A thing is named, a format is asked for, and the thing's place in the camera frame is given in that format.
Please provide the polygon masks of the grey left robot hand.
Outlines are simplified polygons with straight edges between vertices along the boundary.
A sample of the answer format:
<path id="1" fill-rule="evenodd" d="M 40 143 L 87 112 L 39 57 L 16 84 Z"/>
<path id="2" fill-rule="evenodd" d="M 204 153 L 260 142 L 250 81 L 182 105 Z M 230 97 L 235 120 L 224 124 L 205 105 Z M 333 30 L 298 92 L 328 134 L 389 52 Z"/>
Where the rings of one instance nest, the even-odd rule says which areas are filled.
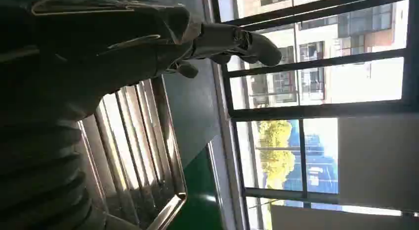
<path id="1" fill-rule="evenodd" d="M 194 78 L 189 60 L 234 55 L 269 67 L 282 59 L 265 36 L 163 0 L 0 0 L 0 125 L 78 121 L 120 88 Z"/>

